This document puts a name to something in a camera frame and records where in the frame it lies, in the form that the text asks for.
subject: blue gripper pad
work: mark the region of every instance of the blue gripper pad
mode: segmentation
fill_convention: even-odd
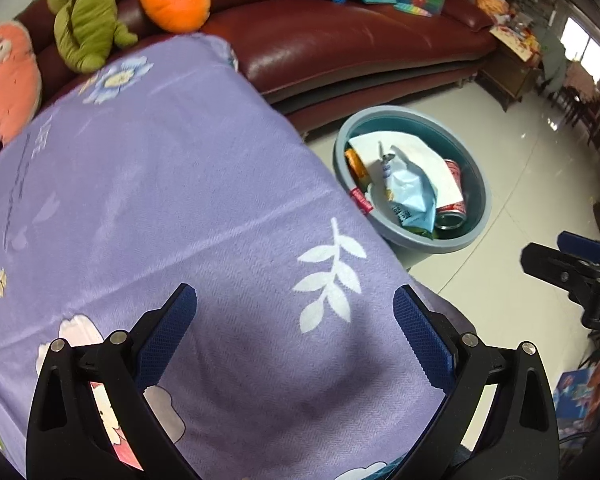
[[[558,249],[561,253],[571,254],[594,264],[600,264],[600,242],[596,240],[562,231],[558,235]]]
[[[146,343],[138,352],[136,387],[144,392],[158,384],[187,328],[196,315],[198,300],[192,286],[186,285],[171,304]]]
[[[394,316],[431,386],[445,395],[454,387],[453,358],[446,345],[404,288],[394,294]]]

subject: green plush toy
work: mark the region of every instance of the green plush toy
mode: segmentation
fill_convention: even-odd
[[[138,41],[138,36],[118,21],[116,0],[46,1],[56,14],[58,52],[74,72],[90,73],[102,68],[114,42],[125,48]]]

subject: white paper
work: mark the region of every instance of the white paper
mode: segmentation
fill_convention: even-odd
[[[436,190],[436,209],[462,202],[462,192],[443,158],[419,137],[402,132],[371,132],[349,139],[376,185],[384,188],[379,142],[384,153],[393,153],[391,147],[395,146],[422,168]]]

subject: blue flower print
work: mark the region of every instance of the blue flower print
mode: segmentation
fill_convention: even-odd
[[[101,75],[98,75],[93,90],[83,103],[101,104],[113,99],[125,88],[135,85],[144,74],[151,70],[153,63],[147,63],[146,57],[129,57],[120,65],[108,67]]]

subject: crumpled blue package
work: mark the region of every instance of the crumpled blue package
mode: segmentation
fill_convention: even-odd
[[[405,228],[433,232],[436,221],[436,189],[422,169],[395,146],[395,156],[383,157],[382,172],[387,200]]]

